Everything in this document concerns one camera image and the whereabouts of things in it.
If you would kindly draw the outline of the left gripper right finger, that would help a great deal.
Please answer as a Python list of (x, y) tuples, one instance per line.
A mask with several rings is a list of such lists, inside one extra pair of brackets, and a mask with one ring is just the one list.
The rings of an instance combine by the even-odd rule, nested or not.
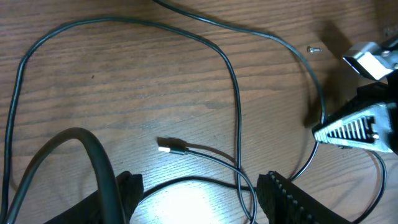
[(269, 223), (350, 224), (276, 171), (257, 179), (258, 202)]

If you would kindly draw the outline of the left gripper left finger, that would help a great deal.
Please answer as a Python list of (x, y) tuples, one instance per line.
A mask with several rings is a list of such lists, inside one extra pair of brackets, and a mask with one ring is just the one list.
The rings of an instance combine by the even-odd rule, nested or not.
[[(124, 210), (125, 219), (130, 221), (138, 203), (143, 198), (144, 186), (141, 174), (131, 174), (129, 171), (120, 173), (116, 180)], [(98, 191), (96, 190), (81, 202), (65, 212), (45, 222), (45, 224), (94, 224), (103, 223), (99, 207)]]

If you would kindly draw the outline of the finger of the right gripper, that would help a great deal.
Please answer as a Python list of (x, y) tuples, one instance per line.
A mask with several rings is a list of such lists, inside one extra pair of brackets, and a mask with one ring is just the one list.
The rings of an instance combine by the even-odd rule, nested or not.
[(380, 82), (357, 88), (357, 95), (312, 133), (322, 144), (396, 153), (397, 89)]

